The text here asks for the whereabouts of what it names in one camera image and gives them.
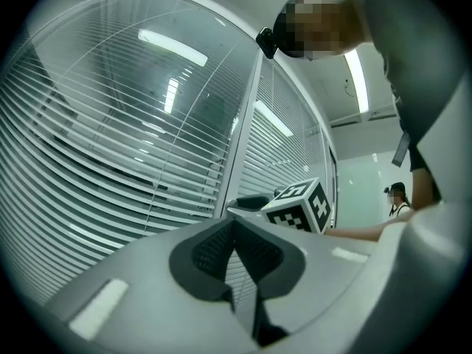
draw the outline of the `ceiling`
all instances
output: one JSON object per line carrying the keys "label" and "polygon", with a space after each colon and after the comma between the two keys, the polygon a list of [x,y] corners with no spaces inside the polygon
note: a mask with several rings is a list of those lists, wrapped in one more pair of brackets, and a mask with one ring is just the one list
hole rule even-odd
{"label": "ceiling", "polygon": [[[227,3],[227,8],[236,8],[251,17],[252,24],[261,29],[271,27],[287,0],[220,0]],[[295,60],[291,65],[304,74],[309,82],[308,89],[321,101],[324,111],[332,126],[369,119],[390,117],[395,114],[392,107],[392,93],[383,73],[383,62],[372,44],[358,48],[359,58],[367,84],[370,111],[358,113],[357,99],[353,79],[344,57],[335,57],[314,62]]]}

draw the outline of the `person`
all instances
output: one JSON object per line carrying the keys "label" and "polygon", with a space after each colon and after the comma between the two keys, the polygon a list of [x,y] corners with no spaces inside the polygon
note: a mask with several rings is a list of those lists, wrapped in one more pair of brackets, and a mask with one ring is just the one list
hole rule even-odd
{"label": "person", "polygon": [[326,235],[378,240],[392,223],[441,199],[417,143],[449,101],[465,69],[465,57],[451,23],[430,0],[289,0],[272,30],[289,57],[316,60],[373,44],[383,57],[403,136],[392,161],[409,151],[411,209],[366,229],[329,229]]}
{"label": "person", "polygon": [[390,187],[386,187],[383,191],[387,194],[387,202],[392,205],[389,218],[396,218],[411,209],[411,204],[406,196],[405,184],[403,182],[395,182]]}

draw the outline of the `woman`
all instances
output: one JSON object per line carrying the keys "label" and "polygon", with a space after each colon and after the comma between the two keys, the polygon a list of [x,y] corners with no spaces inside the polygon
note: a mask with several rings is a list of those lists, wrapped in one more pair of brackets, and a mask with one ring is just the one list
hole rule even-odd
{"label": "woman", "polygon": [[392,205],[389,218],[396,218],[411,209],[403,182],[395,182],[390,188],[386,187],[383,192],[387,194],[388,202]]}

